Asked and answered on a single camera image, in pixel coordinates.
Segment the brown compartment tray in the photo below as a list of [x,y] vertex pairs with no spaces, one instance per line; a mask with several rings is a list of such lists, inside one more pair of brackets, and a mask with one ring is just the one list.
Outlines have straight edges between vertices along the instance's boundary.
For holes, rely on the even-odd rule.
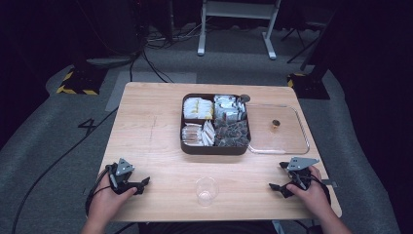
[[[180,123],[180,143],[181,143],[181,149],[187,153],[187,154],[192,154],[192,155],[242,155],[246,152],[247,147],[220,147],[216,146],[215,144],[213,146],[192,146],[192,145],[187,145],[182,141],[181,138],[181,131],[182,128],[186,124],[199,124],[202,126],[207,121],[207,119],[185,119],[184,114],[183,114],[183,103],[184,100],[187,98],[203,98],[203,99],[208,99],[211,100],[212,103],[214,101],[214,96],[215,95],[222,95],[222,94],[188,94],[186,95],[183,100],[182,100],[182,114],[181,114],[181,123]],[[245,114],[244,120],[247,121],[248,129],[249,129],[249,124],[248,124],[248,119],[247,119],[247,114]],[[214,122],[216,119],[214,118],[214,103],[213,103],[213,118],[209,120],[212,123],[212,126],[214,128]]]

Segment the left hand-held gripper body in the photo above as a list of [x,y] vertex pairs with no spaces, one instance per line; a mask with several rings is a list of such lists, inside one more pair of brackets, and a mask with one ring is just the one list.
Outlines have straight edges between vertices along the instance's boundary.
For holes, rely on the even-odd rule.
[[133,187],[138,188],[137,182],[129,182],[134,166],[124,158],[120,158],[118,163],[107,165],[106,169],[109,174],[110,186],[116,194],[123,194]]

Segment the transparent lid with knob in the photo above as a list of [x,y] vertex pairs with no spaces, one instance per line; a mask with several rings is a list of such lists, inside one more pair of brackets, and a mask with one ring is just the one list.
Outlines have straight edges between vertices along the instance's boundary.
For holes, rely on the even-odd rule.
[[310,143],[297,110],[286,104],[248,104],[251,140],[256,154],[304,155]]

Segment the white desk frame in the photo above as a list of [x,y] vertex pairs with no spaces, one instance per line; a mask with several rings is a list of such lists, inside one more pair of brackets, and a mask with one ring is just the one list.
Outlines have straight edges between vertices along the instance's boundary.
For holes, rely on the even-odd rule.
[[281,1],[282,0],[275,0],[274,3],[260,4],[203,0],[201,9],[201,34],[197,54],[202,57],[206,53],[207,17],[268,20],[269,23],[267,30],[262,32],[261,35],[269,59],[275,60],[277,58],[277,54],[271,42],[271,35],[280,9]]

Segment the row of white sachets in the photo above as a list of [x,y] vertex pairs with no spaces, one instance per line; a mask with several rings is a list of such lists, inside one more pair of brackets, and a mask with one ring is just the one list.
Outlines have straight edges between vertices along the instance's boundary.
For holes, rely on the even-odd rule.
[[215,138],[215,131],[212,123],[207,120],[205,121],[202,129],[202,143],[204,146],[213,146]]

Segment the pile of silver packets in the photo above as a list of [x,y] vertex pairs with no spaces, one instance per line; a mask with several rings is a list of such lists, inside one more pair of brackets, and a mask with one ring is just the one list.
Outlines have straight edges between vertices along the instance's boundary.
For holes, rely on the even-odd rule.
[[213,103],[216,120],[241,121],[245,117],[246,108],[238,96],[215,95]]

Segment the pile of white yellow packets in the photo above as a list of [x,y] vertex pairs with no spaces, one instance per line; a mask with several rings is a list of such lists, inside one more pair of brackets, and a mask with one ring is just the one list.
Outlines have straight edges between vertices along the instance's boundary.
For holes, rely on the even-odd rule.
[[213,118],[213,103],[201,97],[188,97],[183,103],[183,114],[185,119],[210,120]]

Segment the pile of clear packets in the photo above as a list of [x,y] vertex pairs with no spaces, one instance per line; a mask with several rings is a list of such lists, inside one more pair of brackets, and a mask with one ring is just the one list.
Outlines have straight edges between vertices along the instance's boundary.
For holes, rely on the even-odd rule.
[[203,146],[202,126],[199,124],[186,124],[181,131],[184,143],[192,146]]

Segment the black tripod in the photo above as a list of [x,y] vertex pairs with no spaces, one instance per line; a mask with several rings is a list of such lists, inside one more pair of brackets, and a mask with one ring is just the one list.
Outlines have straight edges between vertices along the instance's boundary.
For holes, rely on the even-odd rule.
[[305,30],[312,30],[313,32],[317,32],[318,34],[321,34],[323,29],[325,28],[325,25],[323,23],[315,22],[315,21],[304,21],[298,23],[296,26],[291,27],[290,30],[283,36],[281,41],[285,41],[292,33],[297,34],[297,38],[300,42],[300,45],[302,46],[302,49],[298,51],[292,58],[290,58],[287,63],[292,63],[296,58],[301,56],[304,52],[306,52],[309,49],[312,49],[313,46],[316,44],[318,41],[319,37],[317,36],[313,41],[311,41],[309,44],[306,44],[303,41],[303,38],[301,36],[301,33],[304,32]]

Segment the person's right hand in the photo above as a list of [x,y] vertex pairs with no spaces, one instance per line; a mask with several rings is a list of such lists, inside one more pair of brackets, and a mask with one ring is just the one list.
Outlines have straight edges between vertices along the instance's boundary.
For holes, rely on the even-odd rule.
[[300,198],[305,207],[320,222],[329,223],[334,218],[336,218],[336,213],[329,205],[327,197],[324,194],[324,190],[318,182],[312,181],[310,187],[307,190],[302,190],[293,184],[289,184],[286,188],[295,196]]

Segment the person's left hand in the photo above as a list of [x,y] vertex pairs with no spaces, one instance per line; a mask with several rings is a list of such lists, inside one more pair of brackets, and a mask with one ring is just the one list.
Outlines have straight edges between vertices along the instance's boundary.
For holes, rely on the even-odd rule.
[[110,187],[109,175],[105,174],[98,186],[98,192],[91,202],[88,218],[102,218],[110,222],[136,191],[137,189],[133,187],[123,194],[116,194]]

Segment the clear glass cup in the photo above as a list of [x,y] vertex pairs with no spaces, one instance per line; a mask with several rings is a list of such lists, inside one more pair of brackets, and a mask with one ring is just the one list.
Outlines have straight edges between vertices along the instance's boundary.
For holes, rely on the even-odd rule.
[[196,181],[196,195],[201,206],[210,206],[218,194],[219,186],[214,178],[204,176]]

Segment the pile of dark tea packets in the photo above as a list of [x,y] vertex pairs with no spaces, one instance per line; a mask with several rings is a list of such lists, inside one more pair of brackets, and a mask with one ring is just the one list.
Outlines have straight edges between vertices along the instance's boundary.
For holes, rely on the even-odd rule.
[[237,122],[225,122],[216,120],[214,122],[215,137],[214,144],[220,147],[247,147],[249,129],[246,120]]

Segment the black yellow striped stand base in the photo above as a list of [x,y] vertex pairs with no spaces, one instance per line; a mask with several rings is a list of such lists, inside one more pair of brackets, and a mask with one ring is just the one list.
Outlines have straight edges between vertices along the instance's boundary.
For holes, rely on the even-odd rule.
[[57,88],[58,94],[97,96],[107,74],[107,69],[81,71],[72,67]]
[[294,90],[298,98],[330,99],[322,81],[313,78],[310,74],[290,73],[286,81],[287,86]]

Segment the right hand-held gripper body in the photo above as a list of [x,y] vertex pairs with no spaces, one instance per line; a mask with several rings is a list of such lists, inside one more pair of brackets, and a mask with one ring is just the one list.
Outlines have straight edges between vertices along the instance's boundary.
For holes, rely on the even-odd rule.
[[291,182],[302,189],[308,189],[311,184],[310,166],[318,163],[319,159],[292,157],[289,162],[280,162],[280,166],[285,169]]

